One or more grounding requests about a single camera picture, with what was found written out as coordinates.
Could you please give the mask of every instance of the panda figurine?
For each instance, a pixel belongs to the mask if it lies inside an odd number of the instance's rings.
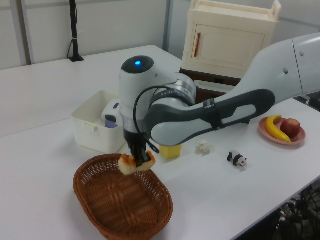
[[[229,162],[233,160],[233,165],[238,166],[240,165],[241,167],[247,166],[247,159],[244,158],[238,151],[236,150],[231,150],[229,152],[228,157],[226,158]]]

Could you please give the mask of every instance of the bread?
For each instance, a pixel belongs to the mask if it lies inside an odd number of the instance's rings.
[[[146,153],[149,154],[151,160],[138,167],[133,155],[128,156],[126,154],[122,154],[118,161],[119,170],[123,175],[131,175],[137,171],[148,171],[155,165],[156,158],[152,155],[151,151],[146,151]]]

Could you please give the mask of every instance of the white plastic bin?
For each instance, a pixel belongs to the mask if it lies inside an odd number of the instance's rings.
[[[272,9],[192,0],[183,70],[242,79],[257,53],[273,43],[282,6]]]
[[[78,107],[72,114],[75,141],[83,146],[105,154],[116,153],[126,142],[122,126],[105,127],[101,115],[116,93],[99,91]]]

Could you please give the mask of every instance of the wicker basket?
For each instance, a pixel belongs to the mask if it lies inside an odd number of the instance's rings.
[[[120,157],[105,154],[85,162],[74,175],[74,192],[108,240],[150,239],[170,221],[172,198],[151,170],[123,175]]]

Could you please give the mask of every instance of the apple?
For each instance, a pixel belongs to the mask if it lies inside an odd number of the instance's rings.
[[[288,118],[281,123],[280,131],[292,139],[300,133],[300,128],[300,122],[293,118]]]

